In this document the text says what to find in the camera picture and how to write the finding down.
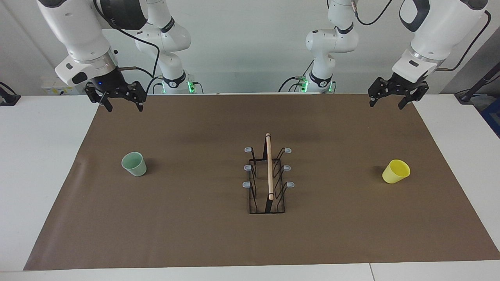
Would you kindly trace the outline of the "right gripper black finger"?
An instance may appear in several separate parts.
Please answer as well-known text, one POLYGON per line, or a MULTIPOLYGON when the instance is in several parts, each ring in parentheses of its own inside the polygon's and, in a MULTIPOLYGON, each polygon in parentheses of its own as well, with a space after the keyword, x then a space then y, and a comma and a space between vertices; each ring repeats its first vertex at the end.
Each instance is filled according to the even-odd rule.
POLYGON ((108 112, 112 112, 113 106, 108 100, 106 93, 99 95, 94 86, 85 86, 85 93, 92 103, 98 103, 106 108, 108 112))
POLYGON ((147 93, 139 81, 127 85, 126 100, 133 102, 139 112, 143 111, 143 103, 146 101, 147 93))

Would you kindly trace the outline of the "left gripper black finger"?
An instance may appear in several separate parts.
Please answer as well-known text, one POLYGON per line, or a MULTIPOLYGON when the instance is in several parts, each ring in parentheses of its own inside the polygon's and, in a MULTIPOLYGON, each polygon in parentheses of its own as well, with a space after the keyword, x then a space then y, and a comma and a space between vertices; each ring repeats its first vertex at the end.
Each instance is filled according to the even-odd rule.
POLYGON ((387 97, 391 95, 389 90, 390 80, 384 80, 383 78, 377 78, 371 86, 368 88, 368 96, 370 97, 370 107, 375 106, 380 98, 387 97))
POLYGON ((403 87, 400 92, 404 97, 398 103, 398 108, 402 110, 407 104, 414 101, 420 101, 427 93, 428 89, 429 86, 426 82, 420 83, 415 89, 406 89, 405 87, 403 87))

